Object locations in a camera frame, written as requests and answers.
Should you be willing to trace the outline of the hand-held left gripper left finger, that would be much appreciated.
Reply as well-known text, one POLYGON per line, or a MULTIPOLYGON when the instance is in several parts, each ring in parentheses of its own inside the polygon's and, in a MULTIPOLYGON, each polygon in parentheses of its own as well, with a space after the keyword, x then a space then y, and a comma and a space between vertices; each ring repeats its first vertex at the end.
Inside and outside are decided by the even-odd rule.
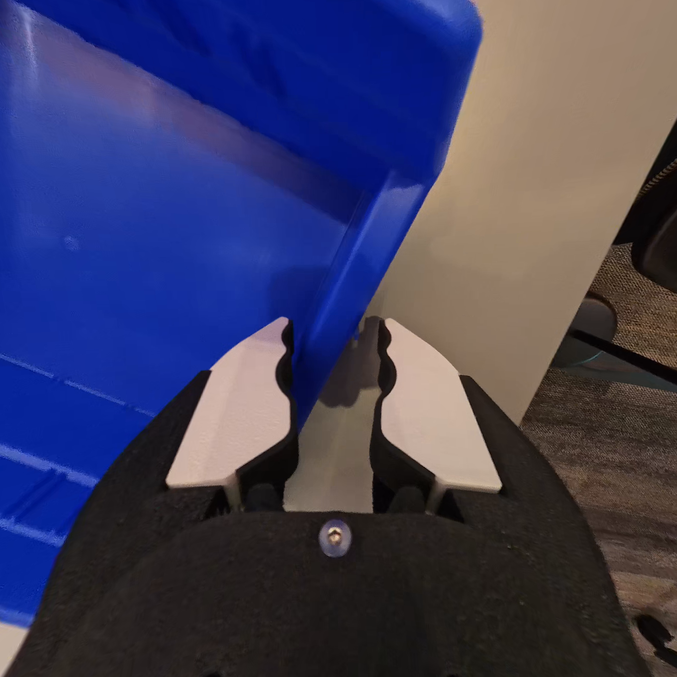
POLYGON ((166 476, 169 489, 221 487, 234 509, 259 485, 283 500, 299 463, 293 352, 293 323, 279 317, 213 364, 166 476))

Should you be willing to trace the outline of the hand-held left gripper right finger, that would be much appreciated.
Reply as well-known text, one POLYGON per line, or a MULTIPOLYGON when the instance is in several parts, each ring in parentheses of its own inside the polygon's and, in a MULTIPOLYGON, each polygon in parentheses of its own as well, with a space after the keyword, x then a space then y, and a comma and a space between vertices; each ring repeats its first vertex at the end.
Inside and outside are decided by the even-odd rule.
POLYGON ((398 321, 379 321, 380 394, 370 466, 394 500, 420 499, 435 514, 453 492, 498 495, 502 481, 460 372, 398 321))

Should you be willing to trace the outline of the blue plastic bin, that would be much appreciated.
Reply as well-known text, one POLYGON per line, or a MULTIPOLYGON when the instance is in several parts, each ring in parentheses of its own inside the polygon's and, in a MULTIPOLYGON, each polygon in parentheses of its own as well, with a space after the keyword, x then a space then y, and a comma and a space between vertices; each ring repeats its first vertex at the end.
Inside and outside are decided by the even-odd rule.
POLYGON ((200 370, 293 321, 300 426, 441 173, 471 1, 1 2, 1 622, 200 370))

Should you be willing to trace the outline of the black office chair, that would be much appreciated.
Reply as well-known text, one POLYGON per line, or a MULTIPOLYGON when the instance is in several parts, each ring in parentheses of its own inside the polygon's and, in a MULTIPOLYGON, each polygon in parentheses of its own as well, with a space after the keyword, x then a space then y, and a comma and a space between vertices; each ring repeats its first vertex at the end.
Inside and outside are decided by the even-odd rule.
MULTIPOLYGON (((676 295, 676 123, 641 185, 614 246, 630 246, 634 271, 676 295)), ((676 392, 676 368, 615 343, 618 314, 588 291, 550 367, 579 377, 676 392)))

